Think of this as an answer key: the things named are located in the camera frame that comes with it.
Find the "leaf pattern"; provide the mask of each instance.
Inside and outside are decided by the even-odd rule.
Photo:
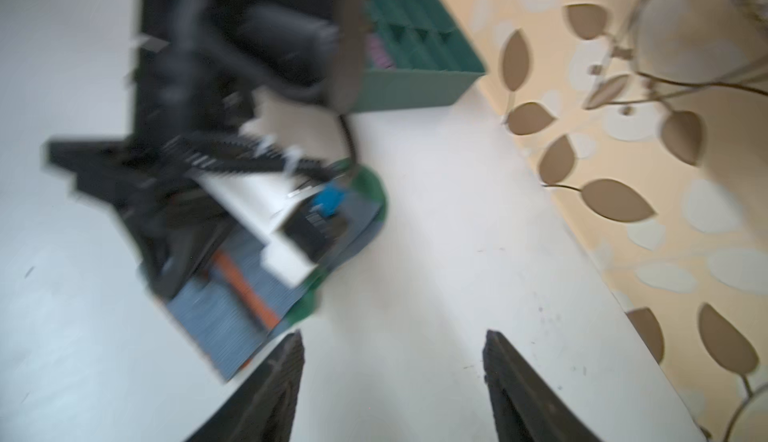
[[[582,40],[599,37],[608,24],[608,11],[591,3],[568,5],[565,7],[565,17],[571,30]]]
[[[628,74],[621,74],[612,77],[601,83],[597,90],[587,99],[584,105],[585,110],[595,110],[603,105],[614,101],[621,95],[621,92],[627,88],[629,82]]]
[[[568,177],[575,164],[574,149],[568,141],[568,136],[563,135],[547,147],[544,156],[538,162],[538,175],[545,184],[558,184]]]
[[[693,111],[675,111],[661,126],[661,141],[678,160],[698,165],[704,151],[704,123]]]
[[[656,215],[638,192],[608,178],[586,184],[581,189],[581,199],[596,214],[617,222],[639,222]]]
[[[507,115],[507,127],[515,135],[531,135],[546,129],[554,117],[535,101],[519,105]]]
[[[531,51],[522,30],[516,30],[502,53],[502,80],[511,91],[522,87],[531,72]]]
[[[650,354],[656,359],[656,363],[660,364],[664,359],[664,334],[654,313],[645,307],[627,312],[627,317],[645,342]]]
[[[750,341],[708,303],[699,310],[699,335],[706,351],[725,370],[746,376],[757,368],[760,359]]]

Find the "green storage box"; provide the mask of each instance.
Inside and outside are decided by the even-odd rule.
[[[450,105],[485,74],[440,0],[368,0],[367,7],[395,68],[377,68],[369,53],[352,111]]]

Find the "beige wall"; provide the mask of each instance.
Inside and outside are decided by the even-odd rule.
[[[548,190],[696,421],[722,440],[748,398],[744,379],[753,391],[768,384],[768,98],[708,88],[667,106],[634,104],[631,115],[617,105],[585,110],[595,84],[588,68],[602,63],[610,38],[581,39],[564,7],[599,5],[605,32],[617,34],[634,0],[443,1],[485,62],[479,84],[498,113],[526,102],[546,110],[549,119],[525,110],[512,118],[518,133],[533,132],[510,134],[532,169],[579,190],[598,179],[624,184]],[[576,28],[599,24],[598,12]],[[730,0],[653,0],[638,41],[641,70],[685,82],[768,53]],[[515,72],[526,62],[529,71]],[[605,78],[628,75],[619,99],[645,97],[637,71],[610,61]],[[665,124],[670,111],[695,115]],[[767,420],[762,391],[730,440],[768,440]]]

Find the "white table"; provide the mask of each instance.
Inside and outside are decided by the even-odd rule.
[[[51,135],[127,130],[133,4],[0,0],[0,440],[183,440],[246,376],[221,383],[115,216],[41,169]],[[604,440],[702,440],[477,91],[354,123],[389,218],[301,324],[294,440],[495,440],[489,328]],[[281,140],[342,153],[330,119],[308,126]]]

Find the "table surface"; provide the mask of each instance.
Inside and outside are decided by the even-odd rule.
[[[42,167],[54,134],[127,130],[133,7],[0,0],[2,440],[183,440],[253,370],[222,383],[148,296],[116,217]],[[268,106],[283,143],[343,153],[327,114]],[[702,440],[475,89],[353,121],[389,218],[300,326],[294,440],[495,440],[489,328],[604,440]]]

